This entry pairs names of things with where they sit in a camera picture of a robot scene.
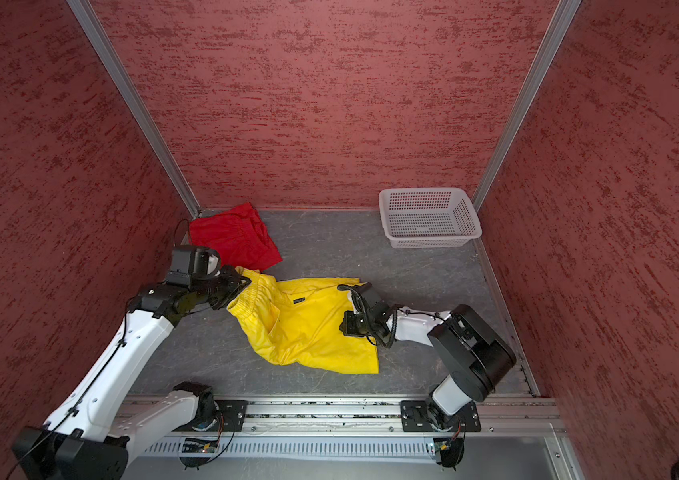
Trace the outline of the yellow shorts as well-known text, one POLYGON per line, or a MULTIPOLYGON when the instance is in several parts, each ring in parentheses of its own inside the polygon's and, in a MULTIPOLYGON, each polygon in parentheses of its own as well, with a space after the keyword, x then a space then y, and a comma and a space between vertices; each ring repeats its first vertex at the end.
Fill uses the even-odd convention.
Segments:
POLYGON ((365 337, 341 332, 345 312, 353 310, 341 285, 356 286, 359 278, 308 278, 278 281, 239 267, 250 280, 227 306, 253 350, 267 362, 300 364, 345 375, 377 375, 377 347, 365 337))

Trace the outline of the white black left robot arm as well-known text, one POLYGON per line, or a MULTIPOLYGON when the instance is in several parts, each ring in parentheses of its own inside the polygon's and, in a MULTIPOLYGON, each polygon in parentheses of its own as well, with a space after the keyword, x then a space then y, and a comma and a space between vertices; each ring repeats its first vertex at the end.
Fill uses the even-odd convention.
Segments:
POLYGON ((119 331, 70 396, 40 427, 25 427, 12 451, 29 479, 120 479, 130 463, 179 427, 238 431, 239 417, 215 402, 209 386, 182 382, 131 420, 116 417, 158 347, 197 305, 227 307, 249 278, 225 266, 211 273, 171 273, 127 305, 119 331))

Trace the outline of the red shorts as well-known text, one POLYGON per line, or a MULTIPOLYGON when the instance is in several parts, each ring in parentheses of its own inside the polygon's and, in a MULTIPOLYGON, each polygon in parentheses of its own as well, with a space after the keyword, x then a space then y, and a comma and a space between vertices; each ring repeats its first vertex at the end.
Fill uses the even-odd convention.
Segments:
POLYGON ((258 210, 245 203, 190 224, 194 245, 219 253, 223 264, 265 271, 283 261, 258 210))

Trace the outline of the white plastic laundry basket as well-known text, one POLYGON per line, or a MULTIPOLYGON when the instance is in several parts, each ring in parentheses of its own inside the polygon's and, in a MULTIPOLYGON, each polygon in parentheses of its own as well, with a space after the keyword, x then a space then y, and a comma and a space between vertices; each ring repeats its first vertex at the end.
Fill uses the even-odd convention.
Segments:
POLYGON ((379 192, 379 214, 393 249, 458 248, 483 229, 459 188, 395 188, 379 192))

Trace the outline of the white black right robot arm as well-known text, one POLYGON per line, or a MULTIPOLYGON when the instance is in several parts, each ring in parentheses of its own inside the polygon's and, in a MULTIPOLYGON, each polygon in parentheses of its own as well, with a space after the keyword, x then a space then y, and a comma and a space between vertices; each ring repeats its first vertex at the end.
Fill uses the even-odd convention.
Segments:
POLYGON ((517 364, 513 349, 467 305, 450 312, 357 307, 345 312, 339 330, 375 346, 413 342, 435 350, 447 376, 425 400, 401 404, 407 431, 479 431, 475 406, 487 400, 517 364))

